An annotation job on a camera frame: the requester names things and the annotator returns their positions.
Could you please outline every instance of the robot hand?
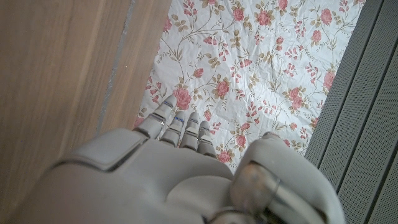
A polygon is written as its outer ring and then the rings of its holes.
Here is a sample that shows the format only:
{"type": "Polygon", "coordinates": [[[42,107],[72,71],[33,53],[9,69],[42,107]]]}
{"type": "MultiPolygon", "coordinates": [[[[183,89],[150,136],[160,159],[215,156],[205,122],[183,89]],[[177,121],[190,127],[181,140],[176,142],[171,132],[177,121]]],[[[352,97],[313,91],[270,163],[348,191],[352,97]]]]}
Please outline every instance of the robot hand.
{"type": "Polygon", "coordinates": [[[10,223],[345,223],[326,178],[273,133],[249,146],[235,175],[197,113],[178,112],[156,141],[176,102],[66,155],[10,223]]]}

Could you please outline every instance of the rose pattern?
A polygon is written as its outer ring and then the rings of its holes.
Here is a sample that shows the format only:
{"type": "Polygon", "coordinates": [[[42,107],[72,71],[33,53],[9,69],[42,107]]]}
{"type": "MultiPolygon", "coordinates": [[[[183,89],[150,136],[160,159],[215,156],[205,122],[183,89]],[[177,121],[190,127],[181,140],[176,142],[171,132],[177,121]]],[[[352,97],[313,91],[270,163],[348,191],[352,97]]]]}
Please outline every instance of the rose pattern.
{"type": "Polygon", "coordinates": [[[237,135],[236,136],[236,144],[244,147],[244,145],[246,144],[246,137],[244,137],[243,135],[237,135]]]}
{"type": "Polygon", "coordinates": [[[329,9],[322,10],[321,20],[324,24],[329,25],[331,22],[331,13],[329,9]]]}
{"type": "Polygon", "coordinates": [[[136,117],[136,121],[134,122],[134,127],[137,127],[144,121],[144,118],[136,117]]]}
{"type": "Polygon", "coordinates": [[[323,86],[330,90],[331,84],[333,84],[335,77],[336,75],[333,72],[326,73],[325,77],[323,78],[323,86]]]}
{"type": "Polygon", "coordinates": [[[271,18],[269,16],[269,13],[267,13],[266,11],[262,10],[258,14],[257,20],[258,20],[259,24],[262,26],[270,26],[271,25],[271,18]]]}
{"type": "Polygon", "coordinates": [[[200,78],[203,75],[203,68],[198,68],[193,72],[193,76],[200,78]]]}
{"type": "Polygon", "coordinates": [[[319,44],[319,41],[321,41],[321,38],[322,38],[322,33],[319,30],[315,30],[311,37],[311,39],[314,41],[315,45],[319,44]]]}
{"type": "Polygon", "coordinates": [[[304,155],[363,2],[173,0],[134,125],[174,94],[231,170],[266,131],[304,155]]]}
{"type": "Polygon", "coordinates": [[[191,96],[188,90],[178,88],[173,91],[173,94],[177,98],[177,107],[180,110],[187,110],[189,107],[188,104],[191,103],[191,96]]]}
{"type": "Polygon", "coordinates": [[[234,16],[234,19],[238,22],[242,21],[244,18],[242,9],[235,9],[232,15],[234,16]]]}
{"type": "Polygon", "coordinates": [[[211,112],[210,112],[210,110],[206,110],[205,113],[203,114],[203,116],[205,117],[205,119],[206,119],[207,121],[210,121],[210,119],[211,119],[211,112]]]}
{"type": "Polygon", "coordinates": [[[172,28],[172,23],[169,17],[166,18],[166,22],[164,24],[163,27],[163,32],[167,32],[168,30],[170,30],[172,28]]]}
{"type": "Polygon", "coordinates": [[[287,0],[278,0],[279,9],[284,10],[287,6],[287,0]]]}
{"type": "Polygon", "coordinates": [[[225,94],[227,94],[227,92],[229,92],[229,83],[228,81],[224,80],[219,84],[217,84],[216,95],[215,95],[216,99],[218,97],[223,98],[225,94]]]}

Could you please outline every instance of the wooden panel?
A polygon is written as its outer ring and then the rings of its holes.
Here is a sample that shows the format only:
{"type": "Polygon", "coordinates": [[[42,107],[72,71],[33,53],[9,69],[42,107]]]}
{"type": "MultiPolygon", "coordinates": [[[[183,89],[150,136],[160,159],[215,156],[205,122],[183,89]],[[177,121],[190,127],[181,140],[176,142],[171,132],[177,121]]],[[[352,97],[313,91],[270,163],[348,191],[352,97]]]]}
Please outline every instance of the wooden panel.
{"type": "Polygon", "coordinates": [[[106,1],[82,97],[65,131],[61,153],[70,152],[95,136],[130,3],[131,0],[106,1]]]}
{"type": "Polygon", "coordinates": [[[91,138],[130,0],[0,2],[0,222],[91,138]]]}
{"type": "Polygon", "coordinates": [[[101,132],[133,128],[170,4],[136,1],[101,132]]]}

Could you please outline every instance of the dark gray panel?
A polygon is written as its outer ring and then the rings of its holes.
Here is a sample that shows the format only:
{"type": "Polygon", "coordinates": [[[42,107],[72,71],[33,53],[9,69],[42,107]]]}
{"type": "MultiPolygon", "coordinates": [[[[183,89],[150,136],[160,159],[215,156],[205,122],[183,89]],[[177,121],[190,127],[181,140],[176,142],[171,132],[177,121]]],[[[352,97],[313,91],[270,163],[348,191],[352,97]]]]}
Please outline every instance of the dark gray panel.
{"type": "Polygon", "coordinates": [[[381,5],[382,0],[366,1],[344,56],[341,59],[333,86],[328,94],[317,128],[305,154],[305,158],[317,167],[322,161],[323,154],[340,114],[340,109],[344,104],[354,74],[368,44],[368,39],[381,5]]]}
{"type": "Polygon", "coordinates": [[[384,1],[319,170],[339,191],[398,38],[398,5],[384,1]]]}
{"type": "Polygon", "coordinates": [[[385,175],[390,169],[391,158],[395,157],[397,137],[398,49],[391,60],[338,193],[348,223],[366,223],[369,218],[385,175]]]}
{"type": "Polygon", "coordinates": [[[388,173],[369,223],[398,223],[398,156],[388,173]]]}

